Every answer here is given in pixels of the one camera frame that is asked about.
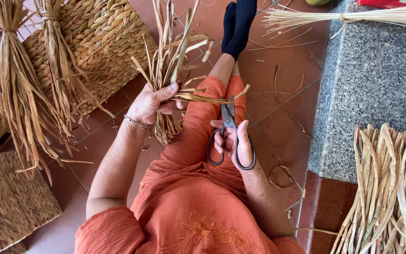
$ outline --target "woman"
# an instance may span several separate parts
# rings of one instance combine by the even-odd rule
[[[228,4],[223,54],[199,85],[209,87],[205,96],[229,98],[244,90],[236,61],[255,14],[256,0]],[[161,102],[177,91],[176,83],[157,92],[146,84],[129,108],[93,179],[87,221],[76,233],[76,253],[304,253],[259,163],[251,170],[237,166],[233,128],[224,137],[218,132],[210,151],[216,160],[224,145],[231,160],[209,164],[206,144],[213,127],[222,126],[218,104],[189,103],[183,132],[151,163],[131,209],[126,207],[148,126],[156,111],[173,112],[174,102]],[[234,103],[238,155],[247,167],[253,153],[244,120],[245,95]]]

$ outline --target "embroidery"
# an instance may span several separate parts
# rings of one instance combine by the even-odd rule
[[[160,249],[161,253],[172,254],[177,252],[182,254],[189,241],[198,244],[202,240],[209,240],[219,244],[233,244],[236,247],[246,245],[255,248],[257,254],[264,252],[249,240],[248,230],[239,231],[237,228],[224,229],[223,226],[216,226],[215,222],[209,224],[209,219],[204,216],[200,221],[200,212],[192,212],[189,216],[189,223],[181,223],[181,227],[186,231],[185,237],[177,238],[177,244]]]

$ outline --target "dried grass bundle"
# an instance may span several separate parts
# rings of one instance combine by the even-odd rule
[[[59,26],[59,10],[65,0],[35,0],[35,5],[42,16],[43,25],[41,29],[44,31],[45,48],[48,57],[48,63],[51,73],[51,89],[53,96],[53,104],[58,113],[58,131],[59,142],[65,144],[67,151],[71,154],[71,148],[67,141],[74,141],[72,133],[72,123],[75,122],[72,114],[79,115],[78,123],[87,131],[83,125],[83,116],[79,107],[86,100],[91,100],[95,105],[108,113],[112,118],[115,118],[109,111],[104,109],[98,102],[97,98],[86,88],[84,83],[79,78],[82,75],[94,90],[99,91],[87,77],[87,75],[76,65],[75,58],[65,42]]]
[[[36,142],[52,158],[62,162],[46,133],[58,137],[61,113],[47,99],[26,50],[17,37],[17,30],[26,20],[23,0],[0,0],[0,112],[8,125],[15,148],[26,175],[32,179],[35,170],[45,169]],[[70,142],[61,139],[67,147]]]
[[[358,190],[331,254],[406,253],[406,132],[357,125],[354,140]]]
[[[372,20],[406,27],[406,7],[355,13],[306,13],[290,9],[281,4],[277,4],[277,6],[282,9],[268,9],[266,13],[269,15],[264,16],[266,19],[263,21],[267,23],[264,26],[274,27],[268,30],[267,33],[279,31],[284,28],[292,29],[292,27],[322,20],[342,20],[346,22],[346,24],[358,20]]]
[[[161,1],[153,0],[154,12],[156,15],[156,24],[159,30],[159,49],[151,55],[148,52],[147,44],[145,43],[145,48],[147,49],[149,75],[142,70],[138,61],[134,57],[131,57],[135,63],[134,68],[139,70],[150,84],[153,91],[157,91],[163,87],[170,85],[173,82],[178,82],[180,84],[180,90],[178,93],[172,97],[173,100],[180,101],[200,101],[209,103],[228,103],[224,99],[213,99],[200,95],[194,95],[189,92],[196,91],[195,89],[183,89],[183,87],[189,84],[192,80],[198,78],[205,78],[206,76],[201,76],[198,78],[193,78],[189,80],[179,81],[178,74],[183,70],[190,70],[198,66],[187,65],[183,66],[183,61],[185,59],[185,54],[193,49],[198,49],[202,45],[209,43],[209,49],[206,51],[205,56],[202,61],[205,62],[210,54],[210,49],[214,43],[213,39],[207,34],[195,32],[190,30],[192,20],[194,19],[195,11],[200,3],[200,0],[195,1],[194,10],[191,8],[187,9],[186,24],[184,26],[184,32],[178,35],[172,41],[173,32],[173,4],[170,0],[167,2],[166,11],[166,22],[163,23]],[[196,40],[203,40],[200,43],[196,43],[188,47],[188,43]],[[181,123],[174,121],[171,115],[164,115],[162,113],[156,113],[156,128],[155,134],[158,140],[162,144],[168,144],[174,135],[177,135],[182,131]]]

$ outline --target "silver bracelet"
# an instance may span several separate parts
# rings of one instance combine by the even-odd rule
[[[137,125],[139,125],[140,127],[143,127],[143,128],[149,129],[149,128],[151,128],[151,126],[152,126],[152,124],[146,125],[146,124],[143,124],[143,123],[136,122],[136,121],[134,121],[133,119],[129,118],[126,114],[125,114],[125,119],[128,120],[128,121],[130,121],[131,123],[137,124]]]

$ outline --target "hand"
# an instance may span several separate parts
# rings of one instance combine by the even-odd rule
[[[143,124],[153,124],[156,119],[156,112],[171,115],[173,113],[174,101],[168,101],[161,104],[161,102],[170,99],[177,93],[179,86],[173,83],[156,92],[153,92],[150,85],[147,83],[144,89],[137,95],[133,104],[129,107],[128,117]],[[176,101],[176,106],[180,109],[183,108],[183,102]]]
[[[221,128],[223,121],[212,120],[211,125],[216,128]],[[237,146],[237,155],[240,163],[244,167],[248,167],[253,162],[253,150],[250,144],[249,136],[247,133],[247,126],[249,124],[248,120],[244,120],[237,128],[237,137],[239,138],[239,144]],[[225,143],[225,152],[228,153],[234,166],[240,171],[244,171],[237,166],[235,158],[235,144],[236,144],[236,131],[233,127],[225,129],[224,137],[220,135],[220,132],[216,132],[214,135],[214,147],[216,150],[222,154],[222,145]]]

